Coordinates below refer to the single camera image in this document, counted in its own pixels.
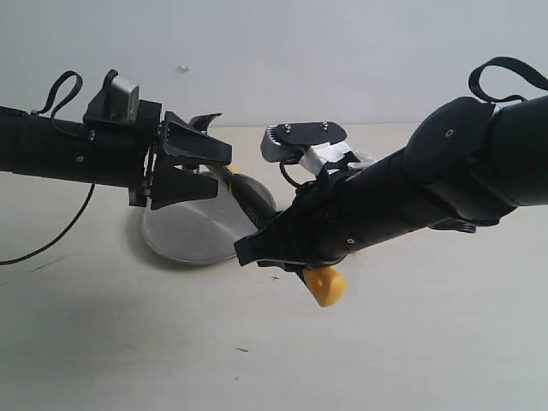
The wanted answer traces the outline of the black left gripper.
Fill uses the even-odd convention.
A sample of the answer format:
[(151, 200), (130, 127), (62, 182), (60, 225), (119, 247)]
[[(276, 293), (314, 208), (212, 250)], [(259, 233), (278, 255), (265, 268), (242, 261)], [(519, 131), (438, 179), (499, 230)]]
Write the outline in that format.
[[(83, 117), (89, 128), (87, 143), (79, 155), (78, 179), (99, 185), (126, 188), (128, 203), (144, 207), (147, 202), (150, 168), (145, 157), (158, 142), (162, 105), (140, 100), (136, 118), (123, 120), (106, 102), (91, 102)], [(173, 111), (166, 111), (162, 123), (162, 154), (194, 164), (228, 165), (232, 146), (191, 127)], [(157, 166), (151, 187), (151, 209), (215, 198), (218, 182), (175, 166)]]

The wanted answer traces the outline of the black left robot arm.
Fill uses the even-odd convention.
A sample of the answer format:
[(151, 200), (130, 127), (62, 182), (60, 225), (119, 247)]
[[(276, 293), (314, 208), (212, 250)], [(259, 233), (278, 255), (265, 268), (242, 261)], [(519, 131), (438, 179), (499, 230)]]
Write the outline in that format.
[(92, 113), (82, 123), (1, 109), (1, 169), (24, 176), (126, 188), (131, 206), (153, 210), (217, 196), (200, 165), (225, 166), (231, 145), (141, 100), (133, 122)]

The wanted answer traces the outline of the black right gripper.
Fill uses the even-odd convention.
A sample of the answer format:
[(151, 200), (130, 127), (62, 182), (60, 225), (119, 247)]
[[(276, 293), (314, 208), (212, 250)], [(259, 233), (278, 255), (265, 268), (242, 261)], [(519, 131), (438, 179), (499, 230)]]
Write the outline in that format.
[(365, 169), (301, 192), (234, 247), (240, 265), (299, 273), (410, 230), (411, 180), (400, 169)]

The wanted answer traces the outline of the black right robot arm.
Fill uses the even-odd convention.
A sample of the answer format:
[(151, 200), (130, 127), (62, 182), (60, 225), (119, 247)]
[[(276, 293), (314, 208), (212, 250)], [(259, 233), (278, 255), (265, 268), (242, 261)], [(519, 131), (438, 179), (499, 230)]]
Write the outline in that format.
[(431, 113), (400, 150), (307, 184), (288, 209), (237, 241), (235, 252), (241, 265), (334, 265), (439, 223), (490, 227), (546, 202), (546, 98), (497, 108), (461, 97)]

